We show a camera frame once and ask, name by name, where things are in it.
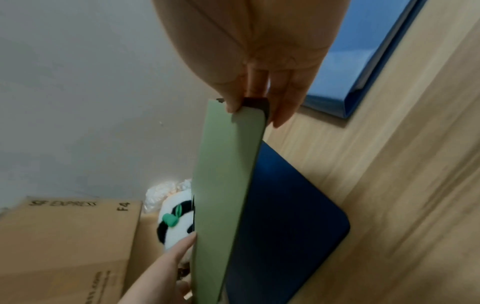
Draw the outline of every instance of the green bow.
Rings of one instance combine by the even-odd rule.
[[[165,222],[168,227],[175,227],[179,223],[180,217],[182,216],[182,205],[177,205],[175,207],[175,214],[165,213],[161,219]]]

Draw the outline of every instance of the palm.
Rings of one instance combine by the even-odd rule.
[[[153,1],[183,60],[225,98],[227,110],[245,96],[267,96],[275,127],[303,102],[349,3]]]

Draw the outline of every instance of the navy blue mouse pad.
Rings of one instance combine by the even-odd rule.
[[[330,199],[262,143],[225,283],[230,304],[282,304],[350,230]]]

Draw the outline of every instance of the hand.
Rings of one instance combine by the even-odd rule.
[[[153,0],[178,53],[227,111],[266,95],[274,127],[304,101],[349,2]]]
[[[192,232],[159,257],[130,287],[118,304],[182,304],[188,280],[177,281],[178,265],[197,237]]]

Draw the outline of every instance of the clear plastic bag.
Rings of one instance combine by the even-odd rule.
[[[164,200],[172,194],[179,191],[191,189],[192,180],[186,179],[183,182],[164,182],[151,187],[146,191],[145,201],[143,202],[143,212],[149,213],[160,210]]]

